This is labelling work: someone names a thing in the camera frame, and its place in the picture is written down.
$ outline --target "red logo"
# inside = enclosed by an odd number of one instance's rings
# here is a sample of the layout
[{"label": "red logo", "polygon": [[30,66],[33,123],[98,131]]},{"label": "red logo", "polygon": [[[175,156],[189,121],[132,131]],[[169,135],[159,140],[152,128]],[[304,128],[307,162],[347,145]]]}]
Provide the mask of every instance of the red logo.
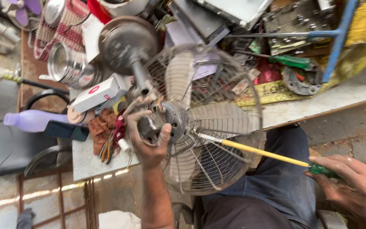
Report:
[{"label": "red logo", "polygon": [[91,88],[91,90],[88,93],[92,94],[92,93],[96,92],[99,88],[100,88],[100,86],[95,86],[95,87]]}]

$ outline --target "dirty hand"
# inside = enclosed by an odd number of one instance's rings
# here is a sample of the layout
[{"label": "dirty hand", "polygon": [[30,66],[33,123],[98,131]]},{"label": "dirty hand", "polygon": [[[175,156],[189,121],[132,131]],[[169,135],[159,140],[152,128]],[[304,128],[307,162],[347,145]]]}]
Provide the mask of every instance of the dirty hand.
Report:
[{"label": "dirty hand", "polygon": [[328,200],[351,212],[362,226],[366,226],[366,164],[341,155],[311,156],[309,160],[332,170],[346,181],[335,184],[324,174],[304,172],[323,187]]},{"label": "dirty hand", "polygon": [[160,162],[166,156],[170,141],[170,131],[172,130],[172,126],[169,123],[165,124],[162,127],[156,144],[142,139],[138,132],[138,121],[145,115],[150,115],[151,113],[150,110],[146,110],[133,113],[126,118],[129,137],[136,153],[141,159],[142,169],[151,169],[160,165]]}]

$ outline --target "green screwdriver handle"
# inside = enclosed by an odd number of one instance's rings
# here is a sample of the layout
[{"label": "green screwdriver handle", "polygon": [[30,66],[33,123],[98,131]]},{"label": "green screwdriver handle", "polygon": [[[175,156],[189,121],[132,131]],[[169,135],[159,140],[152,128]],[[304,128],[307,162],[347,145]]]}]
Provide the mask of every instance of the green screwdriver handle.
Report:
[{"label": "green screwdriver handle", "polygon": [[317,165],[314,163],[311,163],[309,166],[309,172],[315,173],[315,174],[324,174],[329,178],[335,178],[338,180],[343,180],[343,178],[341,178],[339,175],[337,175],[335,172],[324,168],[321,165]]},{"label": "green screwdriver handle", "polygon": [[289,56],[271,56],[269,58],[270,62],[280,62],[286,66],[308,69],[312,60],[309,58],[302,57],[289,57]]}]

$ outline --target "purple fan blade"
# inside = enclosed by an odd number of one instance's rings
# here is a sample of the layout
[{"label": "purple fan blade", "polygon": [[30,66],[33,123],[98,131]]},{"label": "purple fan blade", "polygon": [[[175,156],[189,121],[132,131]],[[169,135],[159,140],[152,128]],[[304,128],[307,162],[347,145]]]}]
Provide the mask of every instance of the purple fan blade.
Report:
[{"label": "purple fan blade", "polygon": [[33,13],[36,13],[37,15],[41,13],[39,0],[23,0],[23,1],[25,3],[25,6],[29,8]]},{"label": "purple fan blade", "polygon": [[25,8],[20,8],[16,10],[16,20],[22,26],[28,25],[28,13],[26,12]]},{"label": "purple fan blade", "polygon": [[7,0],[9,3],[15,4],[18,2],[18,0]]}]

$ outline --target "circuit board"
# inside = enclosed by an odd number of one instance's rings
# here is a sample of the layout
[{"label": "circuit board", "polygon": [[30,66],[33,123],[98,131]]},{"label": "circuit board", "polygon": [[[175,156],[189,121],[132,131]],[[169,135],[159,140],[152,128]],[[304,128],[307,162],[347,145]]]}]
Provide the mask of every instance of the circuit board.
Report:
[{"label": "circuit board", "polygon": [[[263,15],[267,33],[303,33],[331,30],[329,14],[320,11],[317,0],[299,0]],[[326,38],[268,38],[271,55],[286,53]]]}]

